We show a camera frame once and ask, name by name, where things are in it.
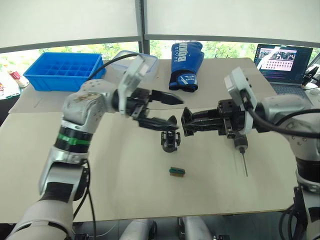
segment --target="laptop keyboard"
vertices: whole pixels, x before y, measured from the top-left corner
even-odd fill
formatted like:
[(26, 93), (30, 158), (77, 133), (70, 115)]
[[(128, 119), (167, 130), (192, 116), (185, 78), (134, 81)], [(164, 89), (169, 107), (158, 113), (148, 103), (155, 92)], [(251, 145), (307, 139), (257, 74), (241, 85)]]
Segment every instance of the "laptop keyboard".
[(302, 97), (303, 99), (308, 99), (305, 91), (299, 86), (285, 86), (279, 84), (271, 84), (276, 94), (296, 94)]

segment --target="small green object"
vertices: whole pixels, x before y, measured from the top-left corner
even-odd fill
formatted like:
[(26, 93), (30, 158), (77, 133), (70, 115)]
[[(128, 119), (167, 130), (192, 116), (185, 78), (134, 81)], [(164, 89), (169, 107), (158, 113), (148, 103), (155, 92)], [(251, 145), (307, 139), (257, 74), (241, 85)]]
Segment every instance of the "small green object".
[(169, 169), (169, 173), (172, 176), (183, 177), (186, 174), (186, 170), (184, 170), (183, 168), (178, 168), (178, 167), (172, 166)]
[(90, 144), (90, 141), (79, 140), (75, 137), (69, 137), (69, 136), (63, 135), (62, 133), (59, 133), (58, 139), (64, 140), (64, 141), (68, 142), (68, 144), (74, 145), (74, 146), (75, 145), (89, 145)]

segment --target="blue storage bin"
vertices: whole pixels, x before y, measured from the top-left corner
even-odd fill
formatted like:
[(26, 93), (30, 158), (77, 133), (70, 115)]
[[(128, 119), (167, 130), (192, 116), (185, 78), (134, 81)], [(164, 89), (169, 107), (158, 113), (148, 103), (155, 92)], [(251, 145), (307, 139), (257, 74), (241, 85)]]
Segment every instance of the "blue storage bin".
[[(23, 76), (37, 91), (76, 92), (103, 64), (99, 53), (44, 52)], [(101, 70), (94, 78), (100, 79), (105, 72)]]

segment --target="laptop screen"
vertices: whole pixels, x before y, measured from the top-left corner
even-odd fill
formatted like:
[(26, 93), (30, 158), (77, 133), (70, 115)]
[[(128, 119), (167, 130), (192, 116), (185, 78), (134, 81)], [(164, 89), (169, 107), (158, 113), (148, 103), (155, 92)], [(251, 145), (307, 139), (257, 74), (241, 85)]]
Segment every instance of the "laptop screen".
[(258, 44), (254, 64), (269, 82), (301, 84), (312, 50), (310, 47)]

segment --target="boxing glove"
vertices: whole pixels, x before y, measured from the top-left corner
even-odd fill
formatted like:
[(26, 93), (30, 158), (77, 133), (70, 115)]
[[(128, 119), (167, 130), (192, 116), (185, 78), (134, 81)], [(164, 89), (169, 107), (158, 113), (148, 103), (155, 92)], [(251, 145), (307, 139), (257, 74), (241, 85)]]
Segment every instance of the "boxing glove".
[(198, 41), (172, 45), (170, 90), (194, 92), (198, 89), (197, 71), (205, 56), (201, 49), (202, 44)]

